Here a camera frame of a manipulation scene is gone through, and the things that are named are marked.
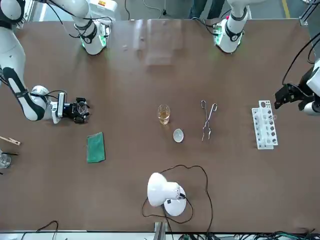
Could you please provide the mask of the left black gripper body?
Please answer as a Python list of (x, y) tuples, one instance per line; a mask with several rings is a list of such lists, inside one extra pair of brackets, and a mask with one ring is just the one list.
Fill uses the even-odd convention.
[(289, 102), (303, 101), (307, 95), (297, 85), (288, 83), (288, 100)]

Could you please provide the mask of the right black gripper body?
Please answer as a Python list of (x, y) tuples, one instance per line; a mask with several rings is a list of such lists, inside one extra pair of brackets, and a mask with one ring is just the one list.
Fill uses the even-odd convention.
[(63, 105), (63, 116), (64, 117), (75, 117), (76, 116), (76, 102), (64, 103)]

